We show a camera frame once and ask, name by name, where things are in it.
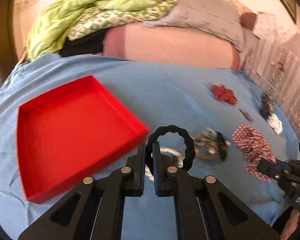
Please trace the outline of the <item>small red striped hair clip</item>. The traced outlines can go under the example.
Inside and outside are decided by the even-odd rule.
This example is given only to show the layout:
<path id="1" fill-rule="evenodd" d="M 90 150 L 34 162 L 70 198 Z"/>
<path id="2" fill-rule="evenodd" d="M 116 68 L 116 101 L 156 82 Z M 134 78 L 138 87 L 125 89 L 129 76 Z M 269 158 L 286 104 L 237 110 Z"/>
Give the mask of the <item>small red striped hair clip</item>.
<path id="1" fill-rule="evenodd" d="M 252 116 L 247 111 L 243 109 L 239 109 L 239 111 L 245 116 L 247 120 L 249 120 L 250 122 L 254 122 Z"/>

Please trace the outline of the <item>black garment under duvet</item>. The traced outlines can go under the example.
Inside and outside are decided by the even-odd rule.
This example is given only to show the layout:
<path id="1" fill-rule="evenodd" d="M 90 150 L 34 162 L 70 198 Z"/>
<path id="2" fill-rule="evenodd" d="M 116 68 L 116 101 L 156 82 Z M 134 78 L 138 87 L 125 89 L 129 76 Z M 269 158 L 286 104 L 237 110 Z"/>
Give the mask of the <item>black garment under duvet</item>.
<path id="1" fill-rule="evenodd" d="M 102 29 L 73 41 L 70 41 L 67 37 L 59 54 L 61 57 L 69 57 L 102 53 L 103 41 L 107 31 L 107 29 Z"/>

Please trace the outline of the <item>red dotted scrunchie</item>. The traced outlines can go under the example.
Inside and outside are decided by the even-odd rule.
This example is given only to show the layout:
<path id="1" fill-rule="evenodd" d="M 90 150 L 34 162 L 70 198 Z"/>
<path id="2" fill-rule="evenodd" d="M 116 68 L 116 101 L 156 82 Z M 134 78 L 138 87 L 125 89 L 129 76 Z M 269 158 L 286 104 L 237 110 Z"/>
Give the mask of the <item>red dotted scrunchie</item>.
<path id="1" fill-rule="evenodd" d="M 224 101 L 233 106 L 237 104 L 237 98 L 234 92 L 226 88 L 225 85 L 212 85 L 210 90 L 217 101 Z"/>

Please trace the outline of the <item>striped floral pillow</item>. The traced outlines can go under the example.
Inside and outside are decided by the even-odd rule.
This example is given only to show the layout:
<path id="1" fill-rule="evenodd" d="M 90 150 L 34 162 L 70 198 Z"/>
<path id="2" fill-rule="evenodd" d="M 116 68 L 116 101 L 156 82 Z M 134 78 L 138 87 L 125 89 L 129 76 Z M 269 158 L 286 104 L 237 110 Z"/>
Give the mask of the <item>striped floral pillow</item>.
<path id="1" fill-rule="evenodd" d="M 300 58 L 266 39 L 251 48 L 243 71 L 276 102 L 300 141 Z"/>

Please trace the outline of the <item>red white checked scrunchie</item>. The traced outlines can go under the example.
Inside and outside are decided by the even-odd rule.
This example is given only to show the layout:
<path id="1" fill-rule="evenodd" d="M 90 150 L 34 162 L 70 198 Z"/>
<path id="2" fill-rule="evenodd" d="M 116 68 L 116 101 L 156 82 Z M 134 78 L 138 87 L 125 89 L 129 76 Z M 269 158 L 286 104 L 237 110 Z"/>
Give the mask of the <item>red white checked scrunchie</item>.
<path id="1" fill-rule="evenodd" d="M 243 159 L 248 164 L 246 172 L 260 181 L 272 182 L 274 179 L 258 172 L 257 166 L 264 158 L 271 163 L 276 160 L 270 144 L 263 139 L 263 135 L 247 124 L 240 124 L 231 136 L 234 145 L 243 153 Z"/>

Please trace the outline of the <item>green quilted duvet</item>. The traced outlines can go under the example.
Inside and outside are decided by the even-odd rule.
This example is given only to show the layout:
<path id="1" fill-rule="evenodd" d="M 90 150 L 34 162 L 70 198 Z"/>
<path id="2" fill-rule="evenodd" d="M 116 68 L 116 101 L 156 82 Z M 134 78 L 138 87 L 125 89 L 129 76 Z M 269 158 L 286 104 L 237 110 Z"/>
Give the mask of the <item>green quilted duvet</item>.
<path id="1" fill-rule="evenodd" d="M 164 17 L 178 0 L 57 0 L 34 19 L 26 51 L 33 61 L 45 53 L 59 52 L 66 40 L 135 22 Z"/>

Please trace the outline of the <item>light blue blanket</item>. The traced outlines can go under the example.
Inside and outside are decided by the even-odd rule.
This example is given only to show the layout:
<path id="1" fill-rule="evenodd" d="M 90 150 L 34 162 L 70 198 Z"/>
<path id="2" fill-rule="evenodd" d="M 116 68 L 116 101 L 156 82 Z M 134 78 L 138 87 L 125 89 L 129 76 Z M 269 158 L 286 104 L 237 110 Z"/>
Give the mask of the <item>light blue blanket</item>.
<path id="1" fill-rule="evenodd" d="M 285 115 L 276 106 L 283 132 L 277 135 L 259 115 L 261 89 L 247 76 L 229 69 L 133 62 L 99 56 L 61 58 L 45 54 L 12 70 L 0 88 L 0 225 L 11 237 L 19 235 L 64 194 L 44 204 L 26 201 L 18 171 L 16 126 L 18 107 L 55 87 L 93 75 L 150 128 L 176 125 L 190 135 L 211 128 L 231 141 L 237 127 L 247 124 L 269 142 L 280 160 L 300 159 L 299 140 Z M 236 106 L 216 101 L 212 84 L 234 91 Z M 250 122 L 239 111 L 247 111 Z M 284 192 L 277 183 L 259 181 L 245 171 L 242 152 L 231 143 L 225 162 L 196 158 L 189 174 L 215 176 L 241 201 L 272 226 L 283 211 Z M 141 198 L 126 198 L 121 239 L 177 239 L 173 198 L 158 198 L 150 178 Z"/>

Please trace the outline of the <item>grey pillow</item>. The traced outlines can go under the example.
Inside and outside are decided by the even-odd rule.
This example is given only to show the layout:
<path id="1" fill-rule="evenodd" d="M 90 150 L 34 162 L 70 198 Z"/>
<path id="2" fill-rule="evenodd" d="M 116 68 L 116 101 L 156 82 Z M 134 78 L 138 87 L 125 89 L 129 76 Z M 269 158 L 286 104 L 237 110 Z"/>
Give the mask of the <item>grey pillow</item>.
<path id="1" fill-rule="evenodd" d="M 143 23 L 147 28 L 179 27 L 193 29 L 244 49 L 244 34 L 237 7 L 226 0 L 179 0 L 163 18 Z"/>

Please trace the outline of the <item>pink bed sheet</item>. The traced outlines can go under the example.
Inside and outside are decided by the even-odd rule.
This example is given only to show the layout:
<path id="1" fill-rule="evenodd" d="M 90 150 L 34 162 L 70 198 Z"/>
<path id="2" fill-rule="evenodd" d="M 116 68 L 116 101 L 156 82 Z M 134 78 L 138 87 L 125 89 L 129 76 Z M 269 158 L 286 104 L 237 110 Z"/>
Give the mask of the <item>pink bed sheet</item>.
<path id="1" fill-rule="evenodd" d="M 239 67 L 238 50 L 225 40 L 185 28 L 147 28 L 142 23 L 107 31 L 103 55 L 202 68 Z"/>

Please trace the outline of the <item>red shallow tray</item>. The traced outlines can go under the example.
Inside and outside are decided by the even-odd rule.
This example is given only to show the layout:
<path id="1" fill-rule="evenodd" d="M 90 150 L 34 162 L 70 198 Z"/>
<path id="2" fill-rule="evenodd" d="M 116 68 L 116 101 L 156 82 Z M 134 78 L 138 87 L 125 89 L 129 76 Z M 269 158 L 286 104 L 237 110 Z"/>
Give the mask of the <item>red shallow tray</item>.
<path id="1" fill-rule="evenodd" d="M 17 156 L 29 202 L 42 204 L 142 142 L 148 127 L 91 75 L 20 105 Z"/>

